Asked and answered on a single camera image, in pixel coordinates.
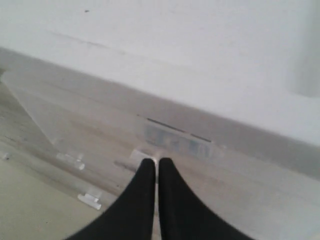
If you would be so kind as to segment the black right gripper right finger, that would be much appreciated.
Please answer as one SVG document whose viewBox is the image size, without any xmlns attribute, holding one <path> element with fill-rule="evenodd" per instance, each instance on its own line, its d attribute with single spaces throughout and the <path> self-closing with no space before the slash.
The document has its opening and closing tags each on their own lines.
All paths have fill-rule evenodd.
<svg viewBox="0 0 320 240">
<path fill-rule="evenodd" d="M 251 239 L 212 212 L 167 157 L 158 163 L 158 211 L 163 240 Z"/>
</svg>

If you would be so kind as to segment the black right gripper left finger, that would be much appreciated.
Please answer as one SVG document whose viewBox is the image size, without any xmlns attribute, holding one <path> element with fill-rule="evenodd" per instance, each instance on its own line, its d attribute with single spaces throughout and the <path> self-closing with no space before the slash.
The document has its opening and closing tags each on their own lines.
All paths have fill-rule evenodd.
<svg viewBox="0 0 320 240">
<path fill-rule="evenodd" d="M 131 182 L 98 218 L 69 240 L 150 240 L 155 212 L 156 166 L 141 161 Z"/>
</svg>

